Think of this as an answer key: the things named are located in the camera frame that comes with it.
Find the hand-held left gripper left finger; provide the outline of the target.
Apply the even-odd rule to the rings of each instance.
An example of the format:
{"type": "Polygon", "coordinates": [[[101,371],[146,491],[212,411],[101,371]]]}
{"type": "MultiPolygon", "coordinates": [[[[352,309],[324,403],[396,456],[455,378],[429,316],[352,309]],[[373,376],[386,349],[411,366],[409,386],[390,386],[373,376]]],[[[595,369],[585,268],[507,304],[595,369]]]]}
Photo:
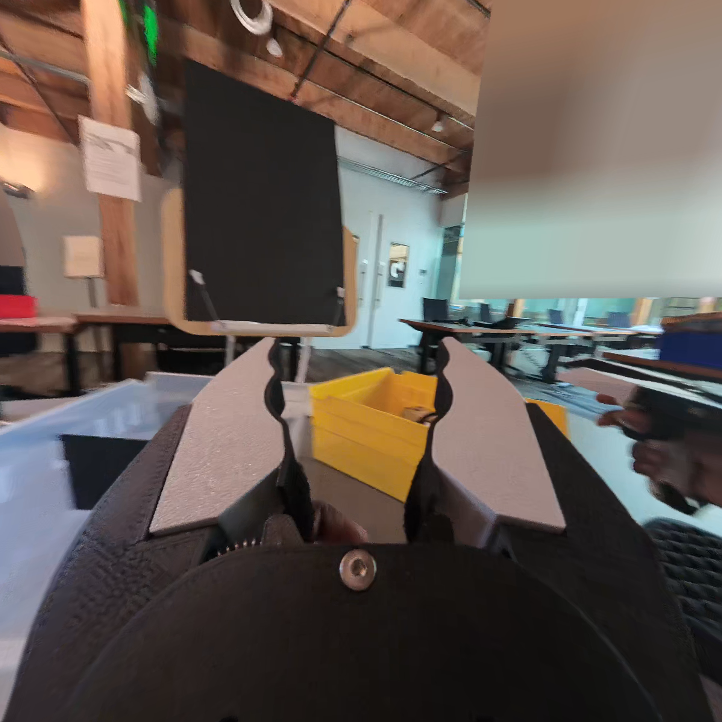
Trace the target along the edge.
{"type": "Polygon", "coordinates": [[[231,543],[259,540],[266,521],[289,516],[309,542],[314,509],[285,408],[279,342],[265,338],[194,398],[149,533],[218,526],[231,543]]]}

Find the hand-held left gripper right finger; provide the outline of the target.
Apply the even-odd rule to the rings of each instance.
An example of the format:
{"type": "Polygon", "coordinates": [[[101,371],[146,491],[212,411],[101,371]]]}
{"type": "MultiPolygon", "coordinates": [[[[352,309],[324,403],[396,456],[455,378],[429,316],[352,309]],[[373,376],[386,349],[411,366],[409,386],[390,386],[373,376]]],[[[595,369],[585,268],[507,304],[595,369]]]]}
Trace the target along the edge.
{"type": "Polygon", "coordinates": [[[489,545],[501,526],[563,533],[527,402],[454,338],[440,342],[437,364],[435,417],[403,507],[407,541],[489,545]]]}

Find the clear plastic bin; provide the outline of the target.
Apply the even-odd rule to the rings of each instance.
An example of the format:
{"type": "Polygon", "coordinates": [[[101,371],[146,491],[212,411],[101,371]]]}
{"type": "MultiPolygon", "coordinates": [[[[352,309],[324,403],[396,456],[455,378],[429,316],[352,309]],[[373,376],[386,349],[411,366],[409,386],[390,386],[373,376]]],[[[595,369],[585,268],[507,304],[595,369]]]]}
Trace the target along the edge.
{"type": "Polygon", "coordinates": [[[150,373],[74,399],[2,404],[2,607],[32,607],[91,511],[74,506],[60,435],[150,440],[210,377],[150,373]]]}

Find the yellow plastic bin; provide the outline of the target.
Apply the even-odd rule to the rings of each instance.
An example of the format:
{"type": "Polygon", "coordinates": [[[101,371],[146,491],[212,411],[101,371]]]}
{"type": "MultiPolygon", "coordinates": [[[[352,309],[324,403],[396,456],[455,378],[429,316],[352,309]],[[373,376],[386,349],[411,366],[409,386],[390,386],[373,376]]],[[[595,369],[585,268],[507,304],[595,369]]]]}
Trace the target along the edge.
{"type": "Polygon", "coordinates": [[[316,460],[405,501],[435,411],[437,379],[389,367],[311,388],[312,452],[316,460]]]}

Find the grey desk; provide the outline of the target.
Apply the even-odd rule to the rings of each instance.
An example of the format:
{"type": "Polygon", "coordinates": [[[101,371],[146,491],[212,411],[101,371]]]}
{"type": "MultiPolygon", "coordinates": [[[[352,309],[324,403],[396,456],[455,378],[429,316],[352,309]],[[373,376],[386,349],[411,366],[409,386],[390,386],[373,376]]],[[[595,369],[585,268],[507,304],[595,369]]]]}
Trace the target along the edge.
{"type": "MultiPolygon", "coordinates": [[[[576,449],[640,524],[668,517],[669,511],[650,493],[647,480],[631,469],[631,439],[618,429],[599,428],[591,411],[542,390],[542,385],[517,385],[526,397],[567,406],[567,421],[576,449]]],[[[365,528],[372,542],[402,542],[402,502],[312,458],[310,422],[295,446],[311,485],[312,497],[330,503],[365,528]]]]}

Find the person's left hand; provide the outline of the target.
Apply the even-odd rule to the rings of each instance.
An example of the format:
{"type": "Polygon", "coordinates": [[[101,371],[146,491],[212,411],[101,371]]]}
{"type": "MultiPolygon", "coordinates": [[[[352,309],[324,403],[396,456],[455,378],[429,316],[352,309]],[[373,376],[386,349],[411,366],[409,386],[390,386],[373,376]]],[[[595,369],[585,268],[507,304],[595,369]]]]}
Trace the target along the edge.
{"type": "Polygon", "coordinates": [[[312,501],[312,541],[325,545],[364,545],[368,535],[353,519],[323,501],[312,501]]]}

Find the blue plastic bin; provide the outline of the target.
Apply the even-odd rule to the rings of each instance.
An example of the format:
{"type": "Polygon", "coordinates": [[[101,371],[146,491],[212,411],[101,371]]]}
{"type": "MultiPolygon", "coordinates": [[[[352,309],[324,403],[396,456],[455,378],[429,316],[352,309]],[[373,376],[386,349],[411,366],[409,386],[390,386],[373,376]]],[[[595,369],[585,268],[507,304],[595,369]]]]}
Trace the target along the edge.
{"type": "Polygon", "coordinates": [[[675,331],[658,340],[658,359],[665,363],[721,370],[721,333],[675,331]]]}

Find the wooden office table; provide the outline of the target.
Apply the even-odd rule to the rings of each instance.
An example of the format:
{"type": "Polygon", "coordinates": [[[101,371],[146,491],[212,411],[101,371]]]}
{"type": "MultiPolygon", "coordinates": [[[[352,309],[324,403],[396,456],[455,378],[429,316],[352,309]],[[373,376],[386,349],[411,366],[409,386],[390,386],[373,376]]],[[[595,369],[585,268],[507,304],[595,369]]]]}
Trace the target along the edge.
{"type": "Polygon", "coordinates": [[[511,368],[508,357],[513,351],[522,351],[526,346],[538,345],[546,348],[546,363],[532,375],[544,384],[557,382],[557,371],[563,354],[569,347],[587,345],[591,355],[602,344],[620,344],[628,348],[633,338],[648,341],[662,335],[660,326],[571,326],[559,323],[536,323],[530,319],[509,317],[494,323],[460,320],[409,320],[402,319],[411,329],[421,333],[419,373],[428,372],[428,362],[438,362],[440,342],[446,338],[456,339],[464,344],[491,347],[490,364],[506,374],[511,368]]]}

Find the black wrist rest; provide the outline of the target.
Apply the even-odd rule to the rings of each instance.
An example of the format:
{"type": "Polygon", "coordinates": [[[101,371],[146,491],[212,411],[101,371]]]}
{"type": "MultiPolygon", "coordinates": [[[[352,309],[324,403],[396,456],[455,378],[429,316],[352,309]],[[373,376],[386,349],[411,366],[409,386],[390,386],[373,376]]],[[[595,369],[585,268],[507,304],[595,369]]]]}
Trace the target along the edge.
{"type": "Polygon", "coordinates": [[[702,675],[721,685],[721,539],[669,519],[643,527],[690,628],[702,675]]]}

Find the wooden table black legs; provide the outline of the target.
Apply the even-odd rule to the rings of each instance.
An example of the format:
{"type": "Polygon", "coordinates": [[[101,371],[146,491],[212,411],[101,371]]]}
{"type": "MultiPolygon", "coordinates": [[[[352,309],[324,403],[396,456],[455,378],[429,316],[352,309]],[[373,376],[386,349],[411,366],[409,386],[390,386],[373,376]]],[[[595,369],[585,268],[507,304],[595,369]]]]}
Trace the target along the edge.
{"type": "Polygon", "coordinates": [[[2,334],[57,335],[61,338],[67,387],[65,396],[83,393],[77,337],[87,329],[107,327],[111,337],[112,379],[119,382],[126,370],[121,347],[125,344],[157,344],[162,331],[172,328],[170,321],[144,308],[111,305],[106,308],[63,315],[38,315],[30,319],[2,319],[2,334]]]}

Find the small white sign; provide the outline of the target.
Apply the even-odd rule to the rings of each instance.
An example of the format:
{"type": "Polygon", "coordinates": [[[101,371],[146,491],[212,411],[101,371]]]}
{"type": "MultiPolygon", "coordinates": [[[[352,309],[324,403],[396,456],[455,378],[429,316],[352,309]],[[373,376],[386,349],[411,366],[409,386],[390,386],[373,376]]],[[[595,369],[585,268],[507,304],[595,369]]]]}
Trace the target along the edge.
{"type": "Polygon", "coordinates": [[[65,279],[85,283],[89,307],[99,308],[100,283],[105,280],[102,240],[88,235],[63,236],[62,270],[65,279]]]}

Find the black sheet wooden board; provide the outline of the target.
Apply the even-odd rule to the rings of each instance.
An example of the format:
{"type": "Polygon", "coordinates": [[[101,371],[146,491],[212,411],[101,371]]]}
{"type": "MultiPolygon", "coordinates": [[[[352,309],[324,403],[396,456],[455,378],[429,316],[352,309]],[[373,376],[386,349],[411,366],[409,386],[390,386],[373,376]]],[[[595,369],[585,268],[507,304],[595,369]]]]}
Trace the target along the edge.
{"type": "Polygon", "coordinates": [[[221,335],[195,269],[221,320],[331,324],[337,287],[357,300],[336,123],[190,59],[184,81],[181,187],[162,205],[168,320],[221,335]]]}

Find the white paper sign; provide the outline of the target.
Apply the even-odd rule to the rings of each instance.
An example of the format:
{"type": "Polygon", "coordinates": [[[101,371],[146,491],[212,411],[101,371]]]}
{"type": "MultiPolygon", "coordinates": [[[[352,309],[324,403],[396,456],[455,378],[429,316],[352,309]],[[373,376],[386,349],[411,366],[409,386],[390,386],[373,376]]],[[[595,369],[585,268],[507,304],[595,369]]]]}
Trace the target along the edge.
{"type": "Polygon", "coordinates": [[[129,129],[78,117],[86,189],[141,202],[140,137],[129,129]]]}

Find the green exit sign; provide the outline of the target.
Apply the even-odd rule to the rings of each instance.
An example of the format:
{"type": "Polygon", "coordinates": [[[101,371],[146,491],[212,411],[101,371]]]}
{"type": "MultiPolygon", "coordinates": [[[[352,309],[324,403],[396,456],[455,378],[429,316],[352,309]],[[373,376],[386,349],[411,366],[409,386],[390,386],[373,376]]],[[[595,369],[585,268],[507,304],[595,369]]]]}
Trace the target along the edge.
{"type": "Polygon", "coordinates": [[[118,1],[131,46],[146,67],[158,62],[159,20],[155,1],[118,1]]]}

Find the wooden post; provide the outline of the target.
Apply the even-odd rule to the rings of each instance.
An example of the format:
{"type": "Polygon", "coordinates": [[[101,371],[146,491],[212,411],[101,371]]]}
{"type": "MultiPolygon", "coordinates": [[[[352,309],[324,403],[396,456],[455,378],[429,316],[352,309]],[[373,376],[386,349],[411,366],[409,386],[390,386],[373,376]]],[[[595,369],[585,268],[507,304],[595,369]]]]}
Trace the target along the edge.
{"type": "MultiPolygon", "coordinates": [[[[89,101],[95,121],[132,130],[131,100],[126,94],[129,50],[117,1],[81,1],[89,101]]],[[[135,203],[97,194],[109,304],[138,306],[135,203]]]]}

